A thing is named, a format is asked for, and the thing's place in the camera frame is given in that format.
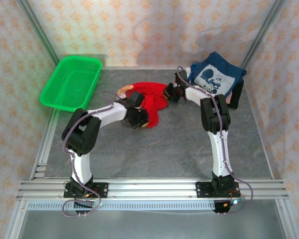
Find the black mounting plate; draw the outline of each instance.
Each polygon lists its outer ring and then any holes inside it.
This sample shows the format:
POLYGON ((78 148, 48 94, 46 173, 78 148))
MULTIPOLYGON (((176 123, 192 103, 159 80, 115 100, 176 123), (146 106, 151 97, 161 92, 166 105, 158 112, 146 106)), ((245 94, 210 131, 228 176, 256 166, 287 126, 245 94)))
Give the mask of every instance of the black mounting plate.
POLYGON ((196 182, 196 194, 198 198, 239 198, 241 195, 239 189, 239 184, 234 183, 234 186, 223 193, 216 194, 211 182, 196 182))
MULTIPOLYGON (((107 198, 108 197, 108 191, 109 191, 109 184, 108 183, 92 183, 92 189, 96 191, 101 198, 107 198)), ((75 187, 72 187, 72 190, 64 190, 64 198, 82 198, 82 192, 77 190, 75 187)), ((95 194, 91 194, 89 197, 84 197, 85 199, 88 198, 97 198, 95 194)))

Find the blue cloth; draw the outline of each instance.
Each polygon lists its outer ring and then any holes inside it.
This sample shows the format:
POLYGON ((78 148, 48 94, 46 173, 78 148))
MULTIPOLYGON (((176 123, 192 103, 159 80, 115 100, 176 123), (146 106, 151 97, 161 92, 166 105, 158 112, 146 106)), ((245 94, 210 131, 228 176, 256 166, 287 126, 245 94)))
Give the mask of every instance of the blue cloth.
POLYGON ((246 70, 230 64, 215 51, 203 62, 193 63, 190 69, 190 83, 196 83, 210 93, 223 94, 225 97, 247 74, 246 70))

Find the crumpled red cloth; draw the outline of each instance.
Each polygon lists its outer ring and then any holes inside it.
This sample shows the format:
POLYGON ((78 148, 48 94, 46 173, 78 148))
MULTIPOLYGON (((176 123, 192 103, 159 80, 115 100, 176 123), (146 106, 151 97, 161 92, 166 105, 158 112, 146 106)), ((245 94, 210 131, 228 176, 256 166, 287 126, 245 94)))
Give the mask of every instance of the crumpled red cloth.
POLYGON ((167 85, 156 82, 138 82, 132 84, 134 87, 125 92, 130 97, 134 91, 144 95, 141 107, 144 108, 149 115, 149 124, 147 127, 153 128, 158 124, 158 111, 168 106, 167 99, 163 96, 163 91, 167 85))

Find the patterned wallpaper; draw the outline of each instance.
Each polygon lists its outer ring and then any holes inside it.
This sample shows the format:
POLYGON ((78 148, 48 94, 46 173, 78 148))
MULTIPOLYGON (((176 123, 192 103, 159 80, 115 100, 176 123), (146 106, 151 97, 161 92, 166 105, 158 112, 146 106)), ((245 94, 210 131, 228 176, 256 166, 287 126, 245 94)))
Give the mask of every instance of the patterned wallpaper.
POLYGON ((269 160, 287 181, 299 224, 299 0, 286 1, 247 71, 269 160))
POLYGON ((38 99, 54 70, 15 0, 0 1, 0 239, 48 117, 38 99))
POLYGON ((60 58, 175 68, 217 51, 240 66, 274 0, 30 0, 60 58))

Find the green plastic basket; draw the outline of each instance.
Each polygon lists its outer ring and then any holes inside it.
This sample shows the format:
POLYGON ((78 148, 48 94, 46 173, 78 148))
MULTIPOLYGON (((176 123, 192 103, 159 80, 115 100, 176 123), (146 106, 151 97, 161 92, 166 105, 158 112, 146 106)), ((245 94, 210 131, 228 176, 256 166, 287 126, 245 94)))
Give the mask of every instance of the green plastic basket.
POLYGON ((100 78, 102 62, 96 58, 67 56, 55 68, 40 101, 58 110, 86 109, 100 78))

